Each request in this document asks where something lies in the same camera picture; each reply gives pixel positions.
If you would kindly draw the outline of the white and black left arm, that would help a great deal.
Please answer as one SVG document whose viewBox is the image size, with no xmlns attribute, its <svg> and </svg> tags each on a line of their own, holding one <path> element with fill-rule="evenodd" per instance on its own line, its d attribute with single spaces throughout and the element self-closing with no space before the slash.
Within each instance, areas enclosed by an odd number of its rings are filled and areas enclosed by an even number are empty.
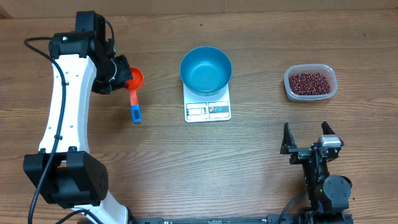
<svg viewBox="0 0 398 224">
<path fill-rule="evenodd" d="M 53 90 L 44 136 L 23 169 L 34 199 L 86 216 L 92 223 L 134 223 L 109 191 L 106 166 L 90 154 L 87 137 L 91 93 L 110 94 L 132 78 L 127 58 L 116 55 L 111 24 L 95 11 L 79 11 L 75 30 L 49 38 L 45 58 L 53 66 Z"/>
</svg>

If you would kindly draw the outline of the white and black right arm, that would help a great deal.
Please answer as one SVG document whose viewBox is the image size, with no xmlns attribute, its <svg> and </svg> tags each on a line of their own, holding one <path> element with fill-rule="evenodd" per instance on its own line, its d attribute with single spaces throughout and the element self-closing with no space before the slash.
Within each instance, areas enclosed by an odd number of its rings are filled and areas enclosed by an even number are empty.
<svg viewBox="0 0 398 224">
<path fill-rule="evenodd" d="M 303 168 L 306 191 L 293 198 L 281 211 L 278 223 L 353 223 L 349 208 L 352 182 L 342 175 L 331 175 L 328 163 L 339 157 L 345 145 L 329 124 L 322 122 L 323 134 L 309 147 L 297 147 L 289 124 L 284 124 L 281 154 L 290 156 L 291 164 Z M 287 215 L 292 204 L 308 196 L 309 207 L 301 208 L 297 215 Z"/>
</svg>

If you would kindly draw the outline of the red scoop with blue handle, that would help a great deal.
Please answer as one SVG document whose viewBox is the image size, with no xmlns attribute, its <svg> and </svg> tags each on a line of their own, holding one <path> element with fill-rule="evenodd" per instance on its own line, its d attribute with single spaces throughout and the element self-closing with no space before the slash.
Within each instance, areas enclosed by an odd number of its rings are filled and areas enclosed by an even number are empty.
<svg viewBox="0 0 398 224">
<path fill-rule="evenodd" d="M 144 83 L 144 75 L 137 67 L 130 67 L 132 78 L 128 80 L 125 89 L 129 92 L 132 122 L 138 124 L 142 121 L 141 109 L 137 97 L 137 91 Z"/>
</svg>

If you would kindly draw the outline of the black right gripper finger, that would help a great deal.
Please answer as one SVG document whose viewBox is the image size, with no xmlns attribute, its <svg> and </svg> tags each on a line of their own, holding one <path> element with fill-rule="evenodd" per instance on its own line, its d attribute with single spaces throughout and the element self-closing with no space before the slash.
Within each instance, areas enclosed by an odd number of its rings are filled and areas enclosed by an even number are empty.
<svg viewBox="0 0 398 224">
<path fill-rule="evenodd" d="M 289 124 L 284 124 L 284 136 L 282 139 L 282 144 L 280 147 L 281 154 L 291 154 L 293 149 L 296 149 L 297 145 L 295 143 L 293 134 L 289 128 Z"/>
<path fill-rule="evenodd" d="M 329 124 L 326 121 L 322 122 L 322 131 L 323 135 L 335 134 L 335 132 L 330 128 Z"/>
</svg>

